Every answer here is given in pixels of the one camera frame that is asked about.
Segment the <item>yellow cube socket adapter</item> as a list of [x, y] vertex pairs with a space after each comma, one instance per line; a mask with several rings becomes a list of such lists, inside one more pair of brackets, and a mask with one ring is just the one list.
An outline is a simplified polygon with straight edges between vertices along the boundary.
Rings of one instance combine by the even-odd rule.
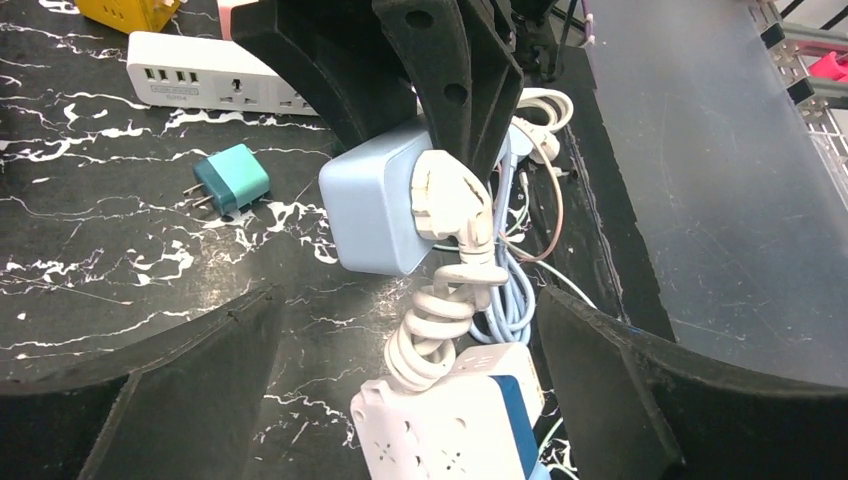
[[117, 31], [160, 32], [182, 4], [179, 0], [76, 0], [86, 18]]

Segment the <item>long white power strip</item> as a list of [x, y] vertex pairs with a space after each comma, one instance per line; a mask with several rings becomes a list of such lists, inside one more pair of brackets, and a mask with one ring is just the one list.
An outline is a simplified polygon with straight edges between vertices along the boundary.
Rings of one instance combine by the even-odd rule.
[[[534, 427], [544, 393], [522, 343], [469, 347], [421, 393], [403, 391], [390, 376], [365, 382], [350, 410], [371, 478], [523, 480], [503, 397], [490, 375], [518, 380]], [[549, 476], [538, 453], [530, 479]]]

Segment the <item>small white usb socket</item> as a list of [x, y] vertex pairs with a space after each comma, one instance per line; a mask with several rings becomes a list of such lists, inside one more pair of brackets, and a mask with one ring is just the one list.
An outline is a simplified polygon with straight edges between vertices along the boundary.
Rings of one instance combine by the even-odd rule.
[[315, 116], [273, 69], [226, 40], [136, 31], [126, 72], [137, 97], [162, 107]]

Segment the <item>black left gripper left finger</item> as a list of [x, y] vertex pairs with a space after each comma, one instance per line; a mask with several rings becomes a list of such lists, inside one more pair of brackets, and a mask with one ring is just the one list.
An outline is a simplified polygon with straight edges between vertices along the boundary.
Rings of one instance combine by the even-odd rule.
[[1, 384], [5, 479], [239, 479], [281, 340], [284, 290]]

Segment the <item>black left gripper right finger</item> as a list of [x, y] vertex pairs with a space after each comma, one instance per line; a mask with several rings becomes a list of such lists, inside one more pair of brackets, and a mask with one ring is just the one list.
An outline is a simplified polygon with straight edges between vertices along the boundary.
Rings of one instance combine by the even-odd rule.
[[536, 320], [583, 479], [843, 479], [847, 391], [718, 361], [555, 288]]

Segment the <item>light blue socket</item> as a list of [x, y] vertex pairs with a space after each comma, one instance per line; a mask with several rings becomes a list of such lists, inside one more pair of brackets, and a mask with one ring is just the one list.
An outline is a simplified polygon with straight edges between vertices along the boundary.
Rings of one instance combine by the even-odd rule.
[[430, 252], [434, 242], [415, 226], [411, 179], [431, 147], [425, 121], [413, 118], [322, 166], [321, 198], [345, 269], [406, 276]]

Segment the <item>pink power adapter plug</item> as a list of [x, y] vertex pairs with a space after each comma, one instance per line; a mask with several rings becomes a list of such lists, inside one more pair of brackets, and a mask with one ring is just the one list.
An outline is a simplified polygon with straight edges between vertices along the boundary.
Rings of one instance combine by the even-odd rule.
[[256, 0], [217, 0], [219, 25], [223, 40], [230, 41], [232, 10], [238, 6], [254, 3]]

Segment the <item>teal small adapter plug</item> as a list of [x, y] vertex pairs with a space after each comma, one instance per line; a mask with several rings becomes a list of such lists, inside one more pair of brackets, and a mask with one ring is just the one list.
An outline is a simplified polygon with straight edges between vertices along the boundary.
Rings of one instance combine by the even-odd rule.
[[219, 216], [240, 211], [270, 191], [270, 177], [245, 144], [220, 151], [193, 166], [195, 184], [183, 191], [189, 196], [201, 191], [197, 208], [211, 204]]

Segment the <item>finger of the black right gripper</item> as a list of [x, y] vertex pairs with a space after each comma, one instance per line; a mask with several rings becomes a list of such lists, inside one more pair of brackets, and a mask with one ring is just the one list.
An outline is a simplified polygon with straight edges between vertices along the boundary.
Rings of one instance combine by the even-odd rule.
[[233, 8], [230, 34], [293, 87], [347, 149], [417, 114], [405, 69], [369, 1], [246, 3]]
[[508, 1], [375, 1], [431, 142], [487, 180], [523, 88]]

